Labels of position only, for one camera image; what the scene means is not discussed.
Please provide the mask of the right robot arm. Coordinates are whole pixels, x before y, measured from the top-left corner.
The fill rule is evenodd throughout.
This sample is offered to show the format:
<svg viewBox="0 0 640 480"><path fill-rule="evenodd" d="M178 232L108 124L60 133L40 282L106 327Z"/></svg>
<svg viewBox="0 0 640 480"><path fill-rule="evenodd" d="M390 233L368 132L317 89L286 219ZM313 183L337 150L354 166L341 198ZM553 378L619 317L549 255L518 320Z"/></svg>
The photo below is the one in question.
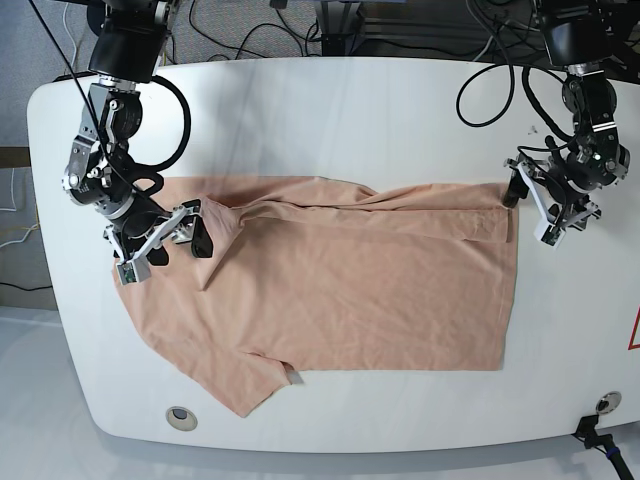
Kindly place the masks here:
<svg viewBox="0 0 640 480"><path fill-rule="evenodd" d="M209 258L213 242L202 218L202 204L190 200L168 210L153 200L164 186L163 171L184 154L192 116L183 93L157 75L157 59L171 34L175 1L107 1L89 70L98 79L79 92L84 108L62 184L72 201L92 205L109 225L104 236L119 265L165 266L165 241L186 243L195 258ZM129 141L138 132L143 107L140 84L155 83L174 95L183 116L176 150L148 165L133 160Z"/></svg>

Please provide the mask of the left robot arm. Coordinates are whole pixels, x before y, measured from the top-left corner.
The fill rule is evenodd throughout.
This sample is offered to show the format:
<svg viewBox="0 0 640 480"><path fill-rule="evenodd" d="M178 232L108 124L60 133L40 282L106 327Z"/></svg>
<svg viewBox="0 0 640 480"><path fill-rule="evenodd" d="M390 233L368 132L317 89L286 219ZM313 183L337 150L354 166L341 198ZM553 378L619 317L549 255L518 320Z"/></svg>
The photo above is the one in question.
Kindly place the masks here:
<svg viewBox="0 0 640 480"><path fill-rule="evenodd" d="M632 77L639 72L639 54L628 39L639 23L636 1L535 1L532 12L538 22L551 66L561 68L561 97L572 115L573 131L565 133L544 110L530 85L533 65L520 71L508 49L485 18L478 3L466 8L502 52L509 83L520 83L531 107L551 133L542 152L545 161L534 159L538 148L521 146L506 162L511 179L503 197L512 209L532 196L540 214L535 236L556 247L567 229L583 231L589 218L601 210L591 193L626 178L630 153L620 142L614 120L617 96L606 71L617 60L619 72Z"/></svg>

